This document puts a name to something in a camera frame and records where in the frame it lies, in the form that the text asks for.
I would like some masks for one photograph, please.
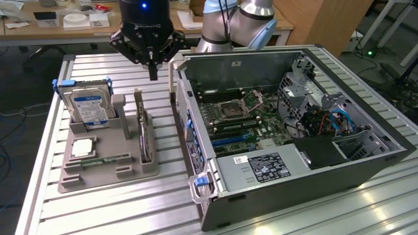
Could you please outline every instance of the motherboard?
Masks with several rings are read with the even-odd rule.
[[[262,92],[199,92],[199,109],[216,157],[276,147],[292,139],[276,114],[272,94]]]

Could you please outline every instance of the aluminum extrusion table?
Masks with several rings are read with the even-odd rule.
[[[411,121],[325,49],[309,48],[407,140],[418,145],[418,128]],[[202,232],[168,99],[167,66],[159,71],[159,80],[150,81],[148,72],[120,54],[79,55],[63,62],[60,79],[80,81],[102,79],[107,75],[114,81],[115,93],[127,95],[128,115],[135,114],[134,87],[144,90],[144,105],[152,114],[160,174],[60,194],[57,181],[69,114],[55,95],[16,234],[374,235],[418,232],[417,152],[355,189],[220,230]],[[318,70],[315,79],[326,90],[335,89],[330,82],[325,82]]]

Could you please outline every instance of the blue hard drive label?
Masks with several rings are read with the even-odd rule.
[[[108,122],[106,109],[100,106],[102,96],[85,96],[73,98],[75,106],[85,125],[103,125]]]
[[[260,183],[290,176],[290,171],[283,163],[279,153],[270,153],[248,158],[248,162],[256,180]]]

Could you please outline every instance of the hard drive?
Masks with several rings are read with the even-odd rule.
[[[110,79],[89,82],[64,80],[60,85],[55,82],[53,87],[65,103],[72,122],[83,122],[89,130],[110,127],[108,120],[116,117]]]

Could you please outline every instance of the robotic arm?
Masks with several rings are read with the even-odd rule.
[[[203,35],[198,52],[231,49],[236,42],[252,49],[266,46],[274,33],[276,20],[272,0],[207,0],[204,3]],[[158,80],[158,69],[184,47],[184,34],[170,20],[168,0],[119,0],[120,30],[111,36],[111,46],[150,71]]]

